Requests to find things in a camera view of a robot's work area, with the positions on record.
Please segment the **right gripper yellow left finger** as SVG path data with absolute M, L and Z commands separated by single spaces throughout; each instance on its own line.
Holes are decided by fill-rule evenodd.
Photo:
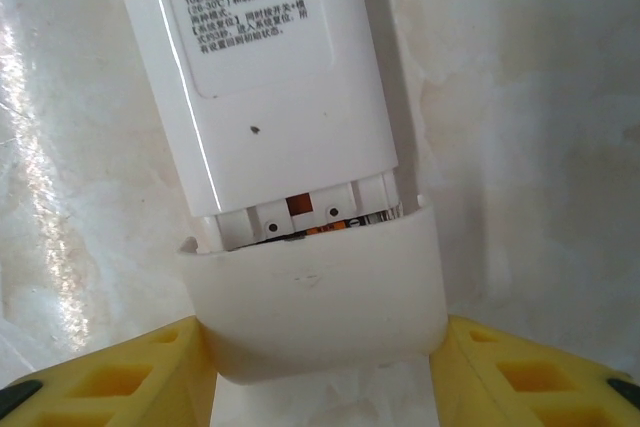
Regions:
M 187 317 L 19 378 L 1 390 L 4 426 L 207 426 L 216 369 Z

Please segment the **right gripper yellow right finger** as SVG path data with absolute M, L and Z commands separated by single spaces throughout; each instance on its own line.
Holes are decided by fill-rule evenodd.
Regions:
M 430 356 L 442 426 L 636 426 L 639 385 L 571 353 L 449 318 Z

